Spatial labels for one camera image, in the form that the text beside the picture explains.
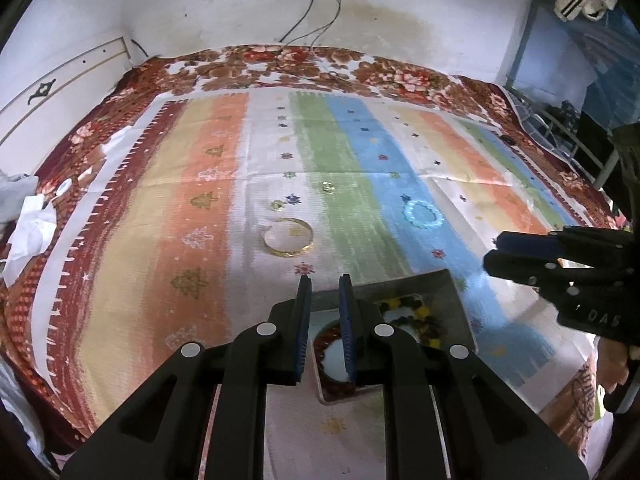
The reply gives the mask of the person right hand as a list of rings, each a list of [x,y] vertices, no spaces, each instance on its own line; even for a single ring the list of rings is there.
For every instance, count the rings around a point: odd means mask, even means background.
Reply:
[[[606,393],[612,393],[628,379],[628,349],[624,344],[605,338],[598,342],[597,381]]]

